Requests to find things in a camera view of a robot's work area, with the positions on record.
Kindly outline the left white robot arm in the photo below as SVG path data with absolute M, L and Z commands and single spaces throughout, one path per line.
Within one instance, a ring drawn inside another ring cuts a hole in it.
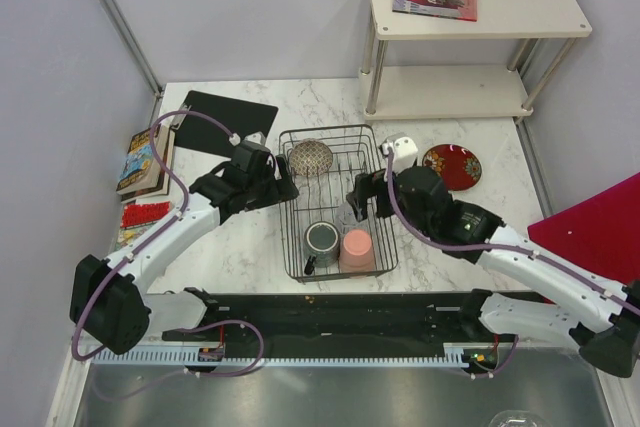
M 121 355 L 148 334 L 186 329 L 208 340 L 219 329 L 198 290 L 152 294 L 167 267 L 231 216 L 296 199 L 283 155 L 244 140 L 232 158 L 199 177 L 182 206 L 166 214 L 134 243 L 104 259 L 92 255 L 76 267 L 70 318 L 103 347 Z

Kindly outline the red floral plate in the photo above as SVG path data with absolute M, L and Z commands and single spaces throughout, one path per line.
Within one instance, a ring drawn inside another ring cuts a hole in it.
M 429 148 L 422 164 L 434 170 L 450 191 L 465 191 L 479 183 L 482 165 L 469 149 L 457 144 L 440 144 Z

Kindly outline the pink plastic cup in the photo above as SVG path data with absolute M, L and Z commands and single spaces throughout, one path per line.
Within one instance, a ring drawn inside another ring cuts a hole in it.
M 373 241 L 369 233 L 362 229 L 349 231 L 342 240 L 339 268 L 346 273 L 364 273 L 375 267 Z

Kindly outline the black wire dish rack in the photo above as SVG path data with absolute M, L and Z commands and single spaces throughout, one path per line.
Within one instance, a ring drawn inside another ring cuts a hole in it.
M 353 190 L 355 177 L 361 173 L 371 174 L 380 170 L 382 158 L 374 132 L 365 124 L 303 128 L 285 130 L 279 135 L 279 154 L 287 159 L 289 166 L 292 149 L 307 139 L 325 143 L 333 153 L 333 165 L 327 173 L 320 176 L 299 176 L 291 170 L 299 196 L 280 206 L 285 271 L 300 283 L 349 278 L 351 274 L 341 272 L 338 263 L 319 269 L 312 275 L 305 275 L 302 237 L 307 227 L 314 222 L 326 221 L 335 225 L 336 209 L 347 202 L 346 195 Z M 398 265 L 395 233 L 389 219 L 376 216 L 373 199 L 368 200 L 367 207 L 366 220 L 373 241 L 375 267 L 363 274 L 381 276 Z

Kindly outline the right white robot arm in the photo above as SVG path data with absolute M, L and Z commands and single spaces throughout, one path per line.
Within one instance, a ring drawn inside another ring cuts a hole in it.
M 639 284 L 624 285 L 588 272 L 543 249 L 496 214 L 456 200 L 429 167 L 399 174 L 359 174 L 346 200 L 358 220 L 375 201 L 377 216 L 397 217 L 425 244 L 476 266 L 498 271 L 543 296 L 512 299 L 474 289 L 458 315 L 467 339 L 517 335 L 562 345 L 610 375 L 628 378 L 639 359 Z

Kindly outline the clear glass tumbler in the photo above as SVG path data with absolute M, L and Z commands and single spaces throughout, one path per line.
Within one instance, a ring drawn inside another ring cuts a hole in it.
M 370 232 L 368 221 L 358 220 L 352 206 L 348 202 L 343 202 L 336 209 L 335 225 L 342 235 L 346 235 L 353 230 L 363 230 L 367 233 Z

